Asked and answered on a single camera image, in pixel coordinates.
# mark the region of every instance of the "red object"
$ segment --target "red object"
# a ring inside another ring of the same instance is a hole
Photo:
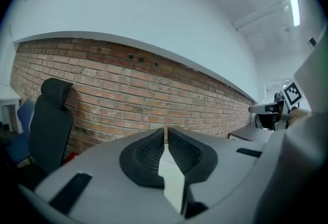
[[[67,158],[65,159],[64,164],[66,164],[67,162],[71,161],[71,160],[74,159],[76,156],[78,156],[77,153],[75,153],[75,152],[70,153],[70,154],[67,156]]]

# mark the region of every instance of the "white table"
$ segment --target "white table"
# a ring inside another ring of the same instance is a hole
[[[17,127],[18,127],[18,133],[22,133],[22,124],[19,121],[17,117],[17,110],[19,109],[19,100],[21,97],[11,88],[11,86],[4,86],[0,85],[0,108],[1,108],[1,114],[4,118],[5,114],[9,114],[7,112],[6,108],[7,106],[14,105],[15,106],[15,115],[16,115],[16,121],[17,121]],[[12,123],[10,117],[8,117],[9,121],[9,130],[10,132],[13,131],[12,129]]]

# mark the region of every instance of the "white strip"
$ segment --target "white strip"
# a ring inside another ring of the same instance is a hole
[[[294,26],[299,26],[301,24],[301,16],[299,12],[298,0],[290,0],[290,1],[292,5]]]

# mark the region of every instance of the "chair backrest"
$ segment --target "chair backrest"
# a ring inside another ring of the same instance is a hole
[[[17,110],[17,116],[22,124],[23,132],[30,132],[30,123],[34,113],[35,104],[27,99],[24,104]]]
[[[64,103],[72,85],[56,78],[47,79],[36,100],[29,149],[35,163],[48,174],[63,162],[72,128],[72,115]]]

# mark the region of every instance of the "black chair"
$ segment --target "black chair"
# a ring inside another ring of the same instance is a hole
[[[30,126],[29,150],[35,163],[17,172],[18,182],[31,190],[62,165],[72,128],[72,115],[64,103],[72,85],[49,78],[41,86]]]

